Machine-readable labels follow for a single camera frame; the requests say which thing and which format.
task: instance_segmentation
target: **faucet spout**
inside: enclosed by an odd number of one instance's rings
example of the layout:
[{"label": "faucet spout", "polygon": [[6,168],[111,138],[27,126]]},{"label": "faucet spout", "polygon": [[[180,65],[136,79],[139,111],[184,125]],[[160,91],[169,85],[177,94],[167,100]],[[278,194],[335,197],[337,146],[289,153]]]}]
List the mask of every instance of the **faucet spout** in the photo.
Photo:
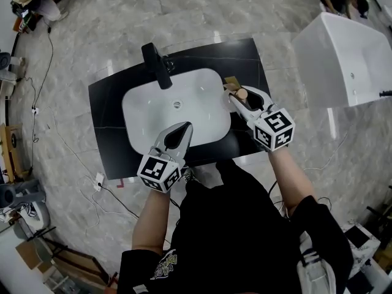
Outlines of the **faucet spout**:
[{"label": "faucet spout", "polygon": [[159,53],[152,42],[142,46],[141,52],[143,53],[147,71],[155,74],[159,87],[161,89],[170,88],[173,83],[170,79],[169,71],[173,64]]}]

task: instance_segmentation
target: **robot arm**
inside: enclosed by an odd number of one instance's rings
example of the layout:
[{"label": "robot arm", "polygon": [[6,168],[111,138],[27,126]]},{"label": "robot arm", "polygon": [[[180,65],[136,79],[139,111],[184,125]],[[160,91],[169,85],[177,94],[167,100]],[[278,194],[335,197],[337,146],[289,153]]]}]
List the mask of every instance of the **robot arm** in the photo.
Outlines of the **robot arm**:
[{"label": "robot arm", "polygon": [[[246,124],[253,130],[253,137],[264,146],[267,151],[274,151],[293,140],[295,123],[285,108],[279,108],[273,103],[267,93],[253,87],[243,86],[248,92],[245,103],[235,95],[230,94],[237,113],[246,120]],[[249,103],[257,104],[252,108]]]},{"label": "robot arm", "polygon": [[181,169],[185,165],[184,156],[192,134],[192,124],[181,122],[158,135],[149,154],[143,156],[137,172],[146,186],[167,193],[181,178]]}]

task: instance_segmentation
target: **black sleeve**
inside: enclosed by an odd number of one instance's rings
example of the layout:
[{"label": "black sleeve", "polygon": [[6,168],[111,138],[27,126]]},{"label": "black sleeve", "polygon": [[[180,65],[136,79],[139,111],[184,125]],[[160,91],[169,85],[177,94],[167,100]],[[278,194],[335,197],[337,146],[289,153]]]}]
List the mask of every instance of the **black sleeve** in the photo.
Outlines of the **black sleeve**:
[{"label": "black sleeve", "polygon": [[328,207],[308,196],[296,207],[291,222],[299,234],[306,231],[310,235],[313,248],[334,271],[336,293],[343,293],[353,266],[353,255],[348,239]]},{"label": "black sleeve", "polygon": [[117,293],[134,293],[135,286],[154,276],[161,256],[153,251],[137,249],[122,253]]}]

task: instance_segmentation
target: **white wall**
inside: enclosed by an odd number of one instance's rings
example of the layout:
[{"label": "white wall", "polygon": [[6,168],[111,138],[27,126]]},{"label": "white wall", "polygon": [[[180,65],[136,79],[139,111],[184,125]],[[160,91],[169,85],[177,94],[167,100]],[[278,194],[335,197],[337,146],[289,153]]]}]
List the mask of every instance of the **white wall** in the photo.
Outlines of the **white wall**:
[{"label": "white wall", "polygon": [[37,270],[30,270],[20,257],[16,246],[22,243],[13,232],[13,227],[0,233],[0,281],[10,294],[53,294],[42,283],[42,275]]},{"label": "white wall", "polygon": [[0,49],[11,53],[17,32],[13,31],[13,24],[17,16],[11,11],[11,0],[0,0]]}]

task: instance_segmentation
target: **sink drain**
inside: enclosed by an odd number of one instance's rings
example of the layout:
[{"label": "sink drain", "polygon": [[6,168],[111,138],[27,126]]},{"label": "sink drain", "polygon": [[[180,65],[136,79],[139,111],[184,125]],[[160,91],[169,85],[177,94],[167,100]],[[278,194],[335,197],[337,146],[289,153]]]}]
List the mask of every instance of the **sink drain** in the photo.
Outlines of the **sink drain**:
[{"label": "sink drain", "polygon": [[171,105],[173,106],[174,109],[179,111],[183,107],[183,102],[181,100],[173,100],[171,102]]}]

